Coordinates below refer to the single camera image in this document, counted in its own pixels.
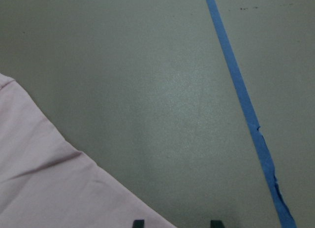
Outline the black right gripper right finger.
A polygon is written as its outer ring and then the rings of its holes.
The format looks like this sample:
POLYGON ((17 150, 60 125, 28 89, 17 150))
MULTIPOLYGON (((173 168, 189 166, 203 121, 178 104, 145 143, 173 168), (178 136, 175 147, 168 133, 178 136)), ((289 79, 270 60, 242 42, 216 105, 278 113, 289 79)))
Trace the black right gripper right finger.
POLYGON ((223 228, 223 222, 221 220, 211 220, 210 228, 223 228))

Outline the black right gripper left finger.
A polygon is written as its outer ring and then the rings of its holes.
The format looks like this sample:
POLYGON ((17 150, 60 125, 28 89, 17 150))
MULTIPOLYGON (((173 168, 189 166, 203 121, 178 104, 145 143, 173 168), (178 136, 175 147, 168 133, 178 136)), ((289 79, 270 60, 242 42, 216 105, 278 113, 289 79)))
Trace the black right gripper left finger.
POLYGON ((132 224, 132 228, 144 228, 145 220, 134 220, 132 224))

